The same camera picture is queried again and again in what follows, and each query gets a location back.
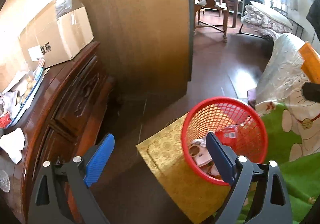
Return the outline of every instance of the tile floor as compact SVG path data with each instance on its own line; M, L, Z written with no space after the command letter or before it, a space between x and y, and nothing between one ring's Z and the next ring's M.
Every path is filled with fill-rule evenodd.
M202 19L222 23L215 12L206 12ZM111 224L191 223L157 182L135 145L206 98L228 96L246 101L246 91L261 76L273 43L236 34L240 25L238 21L235 29L228 28L227 43L222 42L222 33L212 28L196 30L192 81L182 98L148 95L125 99L122 106L109 105L100 136L110 131L116 145L92 193Z

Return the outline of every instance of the wooden partition panel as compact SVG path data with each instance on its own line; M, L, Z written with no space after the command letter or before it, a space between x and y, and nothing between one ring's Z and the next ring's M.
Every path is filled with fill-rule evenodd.
M193 0L80 1L102 61L123 92L186 91Z

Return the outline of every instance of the silver screw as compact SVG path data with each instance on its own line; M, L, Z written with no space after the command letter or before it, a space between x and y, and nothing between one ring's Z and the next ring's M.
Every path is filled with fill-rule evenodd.
M50 161L45 161L45 162L43 162L43 166L44 167L48 167L50 165Z
M79 163L81 161L81 156L76 156L73 158L73 160L75 163Z
M243 155L239 156L238 157L238 160L241 162L241 163L245 163L247 161L247 158Z
M277 166L277 162L276 161L270 161L269 164L272 167L276 167Z

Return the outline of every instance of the gold brocade cushion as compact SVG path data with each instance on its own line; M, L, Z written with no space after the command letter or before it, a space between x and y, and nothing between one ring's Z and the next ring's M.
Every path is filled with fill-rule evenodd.
M185 117L136 147L171 199L193 223L198 224L221 207L230 187L203 180L185 162L180 140Z

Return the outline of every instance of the ribbed blue surface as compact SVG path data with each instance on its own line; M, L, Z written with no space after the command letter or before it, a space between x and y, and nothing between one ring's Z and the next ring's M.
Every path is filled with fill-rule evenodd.
M87 173L84 178L87 187L98 181L114 147L115 138L112 134L108 134L87 164Z

